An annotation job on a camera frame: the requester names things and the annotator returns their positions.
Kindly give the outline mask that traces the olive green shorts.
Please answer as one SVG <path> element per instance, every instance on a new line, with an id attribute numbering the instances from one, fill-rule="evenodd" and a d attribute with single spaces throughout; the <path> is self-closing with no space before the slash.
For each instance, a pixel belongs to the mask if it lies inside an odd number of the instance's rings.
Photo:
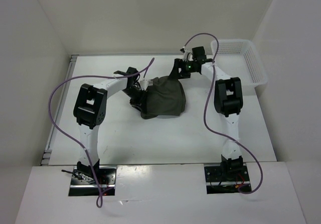
<path id="1" fill-rule="evenodd" d="M 181 82 L 168 76 L 152 79 L 147 87 L 146 109 L 140 116 L 149 120 L 158 116 L 180 116 L 186 108 L 186 95 Z"/>

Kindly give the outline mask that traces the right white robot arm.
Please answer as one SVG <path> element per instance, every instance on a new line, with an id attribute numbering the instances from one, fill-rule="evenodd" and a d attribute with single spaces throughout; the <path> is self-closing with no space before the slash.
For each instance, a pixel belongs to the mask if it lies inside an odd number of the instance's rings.
<path id="1" fill-rule="evenodd" d="M 223 144 L 220 175 L 221 179 L 232 180 L 240 174 L 243 168 L 243 157 L 239 141 L 239 115 L 243 107 L 241 80 L 224 72 L 214 59 L 208 58 L 204 47 L 196 47 L 188 51 L 183 47 L 182 59 L 175 59 L 170 73 L 170 79 L 187 79 L 198 72 L 206 76 L 213 85 L 214 108 L 222 124 L 221 136 L 225 137 Z"/>

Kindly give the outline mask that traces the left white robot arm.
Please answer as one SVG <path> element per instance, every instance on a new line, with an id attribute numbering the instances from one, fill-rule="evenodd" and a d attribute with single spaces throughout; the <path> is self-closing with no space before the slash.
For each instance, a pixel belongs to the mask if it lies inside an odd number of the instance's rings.
<path id="1" fill-rule="evenodd" d="M 126 72 L 115 71 L 114 74 L 111 79 L 98 84 L 81 85 L 73 110 L 79 125 L 80 143 L 85 149 L 77 162 L 77 171 L 90 184 L 100 178 L 98 131 L 106 117 L 107 100 L 122 91 L 129 96 L 129 103 L 134 109 L 140 112 L 146 110 L 146 90 L 138 83 L 138 70 L 129 67 Z"/>

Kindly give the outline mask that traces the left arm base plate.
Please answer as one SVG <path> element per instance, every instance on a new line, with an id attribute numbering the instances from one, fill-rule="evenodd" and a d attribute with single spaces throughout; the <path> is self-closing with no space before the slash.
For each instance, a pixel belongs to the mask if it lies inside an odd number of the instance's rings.
<path id="1" fill-rule="evenodd" d="M 115 195 L 116 183 L 116 170 L 115 166 L 101 166 L 97 175 L 103 196 Z M 69 187 L 68 196 L 98 196 L 99 191 L 95 180 L 92 177 L 85 177 L 77 171 L 76 166 L 73 168 L 71 175 L 71 182 Z"/>

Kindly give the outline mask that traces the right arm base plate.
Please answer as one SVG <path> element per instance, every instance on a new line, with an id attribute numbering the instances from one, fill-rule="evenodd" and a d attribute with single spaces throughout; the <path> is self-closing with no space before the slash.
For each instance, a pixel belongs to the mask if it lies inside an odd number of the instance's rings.
<path id="1" fill-rule="evenodd" d="M 223 174 L 219 164 L 204 165 L 207 194 L 251 192 L 250 178 L 246 165 L 240 171 L 231 174 Z"/>

